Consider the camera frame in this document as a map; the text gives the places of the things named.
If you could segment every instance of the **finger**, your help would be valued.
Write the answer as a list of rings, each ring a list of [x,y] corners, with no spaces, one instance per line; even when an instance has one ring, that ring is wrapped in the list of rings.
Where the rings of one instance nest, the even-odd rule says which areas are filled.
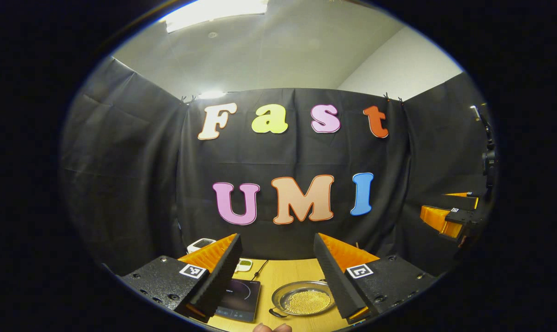
[[[283,324],[275,328],[273,332],[293,332],[293,328],[287,324]]]
[[[252,330],[252,332],[273,332],[268,326],[260,323]]]

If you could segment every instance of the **black curtain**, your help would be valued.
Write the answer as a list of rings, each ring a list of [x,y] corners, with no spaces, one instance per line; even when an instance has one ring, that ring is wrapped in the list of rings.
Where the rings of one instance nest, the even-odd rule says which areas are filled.
[[[71,104],[61,146],[65,201],[88,250],[115,273],[184,254],[175,170],[186,108],[113,58]]]
[[[487,151],[487,136],[472,106],[490,119],[486,101],[466,73],[403,103],[412,153],[407,197],[398,221],[398,252],[433,275],[454,265],[458,244],[439,237],[420,219],[424,197],[486,190],[481,154]],[[478,210],[489,207],[479,200]]]
[[[197,139],[205,121],[204,108],[226,103],[236,103],[237,111],[228,116],[219,137]],[[285,132],[259,134],[252,130],[256,110],[268,104],[285,107],[285,121],[289,125]],[[310,111],[315,105],[333,105],[338,110],[337,132],[319,134],[312,129]],[[371,133],[367,115],[363,114],[364,109],[373,106],[386,114],[382,122],[389,132],[386,138]],[[241,233],[244,257],[307,259],[314,258],[314,234],[321,232],[386,255],[394,250],[395,221],[407,186],[408,167],[408,133],[399,101],[325,89],[264,89],[196,100],[190,104],[182,126],[177,176],[184,243]],[[374,175],[370,191],[372,210],[352,216],[356,190],[352,177],[361,172]],[[277,191],[271,181],[292,177],[306,193],[313,178],[322,174],[335,178],[331,187],[333,218],[324,221],[295,218],[291,224],[274,224]],[[217,182],[234,186],[231,200],[236,214],[245,212],[239,185],[260,186],[255,222],[233,225],[219,216],[212,188]]]
[[[205,107],[236,103],[217,139],[197,138]],[[63,132],[61,172],[72,221],[100,263],[123,275],[158,255],[180,257],[201,237],[241,233],[243,256],[313,258],[321,232],[378,256],[400,254],[438,275],[453,264],[457,244],[420,219],[424,195],[484,191],[483,124],[471,105],[485,103],[466,74],[405,101],[325,89],[264,89],[184,103],[116,59],[107,59],[74,99]],[[285,107],[287,130],[252,130],[263,105]],[[310,110],[333,105],[334,133],[312,129]],[[376,137],[363,110],[386,115]],[[373,173],[372,210],[352,216],[355,174]],[[308,216],[273,223],[271,181],[292,177],[306,193],[314,177],[333,176],[329,220]],[[249,225],[225,221],[213,183],[231,183],[233,212],[245,212],[243,183],[260,186]]]

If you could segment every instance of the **blue letter i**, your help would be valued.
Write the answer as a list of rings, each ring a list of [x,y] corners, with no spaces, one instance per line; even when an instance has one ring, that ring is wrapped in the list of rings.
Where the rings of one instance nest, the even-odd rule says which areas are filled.
[[[371,192],[371,181],[373,173],[358,173],[352,177],[352,182],[356,183],[356,201],[354,208],[350,211],[353,216],[369,213],[369,193]]]

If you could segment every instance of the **black cord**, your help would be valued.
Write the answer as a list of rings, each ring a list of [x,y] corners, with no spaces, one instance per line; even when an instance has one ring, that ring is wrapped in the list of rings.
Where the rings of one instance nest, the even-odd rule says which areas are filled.
[[[266,265],[266,263],[268,263],[268,259],[266,260],[266,262],[264,262],[264,264],[262,264],[262,266],[260,267],[260,269],[258,269],[258,271],[256,273],[254,273],[254,276],[252,277],[252,280],[250,281],[254,281],[254,279],[256,277],[258,277],[258,275],[260,275],[260,271],[262,271],[262,268],[264,267],[264,265]]]

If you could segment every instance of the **black induction stove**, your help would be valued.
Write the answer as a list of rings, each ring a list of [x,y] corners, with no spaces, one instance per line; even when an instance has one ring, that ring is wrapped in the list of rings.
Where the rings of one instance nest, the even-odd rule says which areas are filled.
[[[260,281],[232,279],[215,315],[233,320],[254,321]]]

